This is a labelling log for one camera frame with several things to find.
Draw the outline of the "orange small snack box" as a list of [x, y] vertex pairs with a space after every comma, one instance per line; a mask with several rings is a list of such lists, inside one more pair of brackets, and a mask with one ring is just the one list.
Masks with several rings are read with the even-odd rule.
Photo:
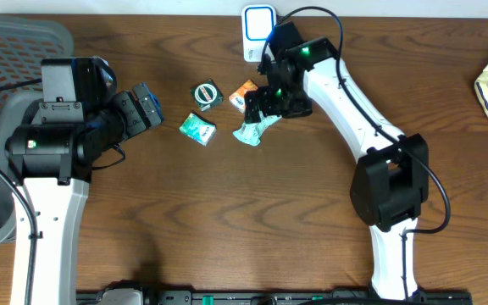
[[229, 96], [229, 102], [242, 114], [246, 110], [245, 95], [247, 92], [256, 91], [258, 86], [251, 80], [247, 80]]

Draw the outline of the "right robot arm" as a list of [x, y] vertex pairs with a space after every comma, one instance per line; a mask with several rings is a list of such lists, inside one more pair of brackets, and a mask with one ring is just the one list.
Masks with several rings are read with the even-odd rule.
[[305, 41], [288, 22], [275, 26], [267, 41], [258, 71], [268, 83], [246, 93], [245, 121], [309, 116], [313, 105], [328, 115], [356, 162], [350, 198], [372, 238], [372, 290], [379, 298], [410, 299], [418, 286], [408, 232], [429, 190], [416, 160], [428, 158], [424, 138], [406, 136], [374, 107], [327, 38]]

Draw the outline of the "teal long snack packet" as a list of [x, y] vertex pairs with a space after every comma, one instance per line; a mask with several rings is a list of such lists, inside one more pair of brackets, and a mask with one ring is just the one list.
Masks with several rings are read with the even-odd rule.
[[233, 136], [240, 142], [256, 147], [261, 142], [262, 134], [273, 124], [282, 119], [279, 115], [259, 115], [258, 123], [246, 123], [241, 125], [239, 130], [233, 132]]

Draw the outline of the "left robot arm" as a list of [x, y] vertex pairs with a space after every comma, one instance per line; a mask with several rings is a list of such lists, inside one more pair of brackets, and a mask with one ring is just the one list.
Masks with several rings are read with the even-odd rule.
[[164, 121], [145, 83], [117, 90], [99, 57], [44, 58], [42, 97], [6, 140], [16, 217], [12, 304], [74, 304], [79, 230], [104, 152]]

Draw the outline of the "teal small snack packet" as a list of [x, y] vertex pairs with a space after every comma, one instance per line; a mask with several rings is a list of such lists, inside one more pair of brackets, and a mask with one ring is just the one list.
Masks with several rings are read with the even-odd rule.
[[183, 135], [188, 136], [203, 146], [207, 146], [214, 136], [217, 127], [202, 119], [197, 114], [189, 113], [179, 130]]

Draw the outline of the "dark green round-label box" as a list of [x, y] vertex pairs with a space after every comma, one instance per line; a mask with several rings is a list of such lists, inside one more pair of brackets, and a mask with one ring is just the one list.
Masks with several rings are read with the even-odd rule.
[[224, 100], [221, 90], [212, 79], [207, 79], [193, 86], [190, 94], [202, 112], [219, 106]]

